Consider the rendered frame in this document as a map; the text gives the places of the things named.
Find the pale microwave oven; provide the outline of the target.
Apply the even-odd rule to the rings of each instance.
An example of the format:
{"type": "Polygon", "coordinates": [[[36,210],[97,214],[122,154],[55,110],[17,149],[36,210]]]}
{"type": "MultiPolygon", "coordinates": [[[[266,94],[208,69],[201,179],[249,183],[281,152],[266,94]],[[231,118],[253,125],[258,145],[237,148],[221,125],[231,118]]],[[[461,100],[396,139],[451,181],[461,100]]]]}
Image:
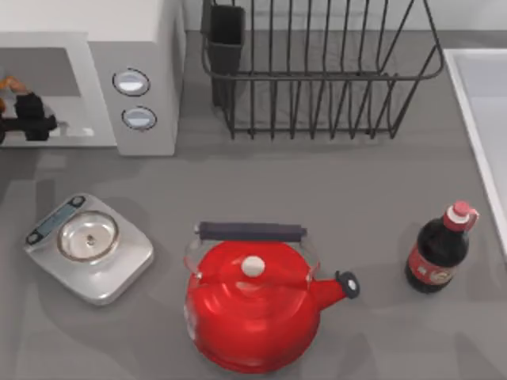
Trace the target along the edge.
{"type": "Polygon", "coordinates": [[[1,148],[114,147],[123,156],[174,154],[183,91],[183,0],[0,0],[0,80],[14,76],[38,95],[57,128],[27,141],[7,90],[1,148]],[[112,76],[142,71],[141,97],[118,93],[112,76]],[[127,127],[122,111],[146,107],[147,131],[127,127]]]}

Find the dark bottle with red label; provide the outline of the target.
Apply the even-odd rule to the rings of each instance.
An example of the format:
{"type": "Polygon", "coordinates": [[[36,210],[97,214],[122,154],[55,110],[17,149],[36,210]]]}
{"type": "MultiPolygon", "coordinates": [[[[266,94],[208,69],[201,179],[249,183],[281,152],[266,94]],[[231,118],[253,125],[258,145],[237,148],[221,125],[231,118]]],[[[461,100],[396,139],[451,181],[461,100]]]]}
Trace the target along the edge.
{"type": "Polygon", "coordinates": [[[479,213],[467,201],[457,200],[418,232],[406,259],[405,276],[413,289],[432,294],[450,284],[469,252],[469,232],[479,213]]]}

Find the round grey microwave knob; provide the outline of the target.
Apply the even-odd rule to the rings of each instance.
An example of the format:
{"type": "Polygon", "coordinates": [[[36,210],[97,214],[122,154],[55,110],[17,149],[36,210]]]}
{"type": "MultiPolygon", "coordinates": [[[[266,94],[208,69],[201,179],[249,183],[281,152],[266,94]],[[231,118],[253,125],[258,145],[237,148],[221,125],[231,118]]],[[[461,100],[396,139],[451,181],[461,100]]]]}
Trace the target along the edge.
{"type": "Polygon", "coordinates": [[[137,69],[128,68],[112,76],[112,84],[118,93],[128,97],[141,97],[151,87],[149,78],[137,69]]]}
{"type": "Polygon", "coordinates": [[[137,131],[147,131],[158,121],[153,111],[142,106],[122,111],[121,118],[127,127],[137,131]]]}

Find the dark grey cutlery holder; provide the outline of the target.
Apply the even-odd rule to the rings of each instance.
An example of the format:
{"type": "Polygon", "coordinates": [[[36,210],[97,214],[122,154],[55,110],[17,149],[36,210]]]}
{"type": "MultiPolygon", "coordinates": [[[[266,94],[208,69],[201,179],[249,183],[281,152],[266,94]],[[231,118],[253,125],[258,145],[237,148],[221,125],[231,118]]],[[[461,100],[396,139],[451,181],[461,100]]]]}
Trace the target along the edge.
{"type": "Polygon", "coordinates": [[[245,10],[241,6],[202,1],[201,33],[207,47],[215,107],[227,104],[228,89],[240,67],[245,30],[245,10]]]}

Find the red kettle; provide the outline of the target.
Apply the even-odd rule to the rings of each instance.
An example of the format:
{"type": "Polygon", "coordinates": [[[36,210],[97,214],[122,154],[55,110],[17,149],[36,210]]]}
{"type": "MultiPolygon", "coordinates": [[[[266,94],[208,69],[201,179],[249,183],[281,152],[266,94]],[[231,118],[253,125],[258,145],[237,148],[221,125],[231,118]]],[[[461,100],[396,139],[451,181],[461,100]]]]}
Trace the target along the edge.
{"type": "Polygon", "coordinates": [[[297,360],[321,312],[357,298],[352,272],[316,279],[307,229],[273,222],[200,222],[185,253],[183,306],[189,338],[213,363],[263,374],[297,360]]]}

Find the silver kitchen scale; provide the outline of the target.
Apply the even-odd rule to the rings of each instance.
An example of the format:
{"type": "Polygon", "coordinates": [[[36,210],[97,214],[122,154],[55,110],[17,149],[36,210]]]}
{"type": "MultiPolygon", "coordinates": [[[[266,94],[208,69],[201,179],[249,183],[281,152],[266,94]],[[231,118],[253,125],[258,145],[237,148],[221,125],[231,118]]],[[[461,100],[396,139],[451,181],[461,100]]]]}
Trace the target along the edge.
{"type": "Polygon", "coordinates": [[[26,234],[24,251],[46,273],[95,306],[114,302],[154,259],[146,234],[87,193],[65,199],[26,234]]]}

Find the white sink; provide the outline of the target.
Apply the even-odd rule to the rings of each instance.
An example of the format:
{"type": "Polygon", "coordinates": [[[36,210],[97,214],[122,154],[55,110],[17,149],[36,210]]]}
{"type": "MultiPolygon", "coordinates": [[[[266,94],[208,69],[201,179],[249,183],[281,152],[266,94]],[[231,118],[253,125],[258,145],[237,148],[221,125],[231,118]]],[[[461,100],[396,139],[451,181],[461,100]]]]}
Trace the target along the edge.
{"type": "Polygon", "coordinates": [[[444,57],[507,262],[507,48],[447,48],[444,57]]]}

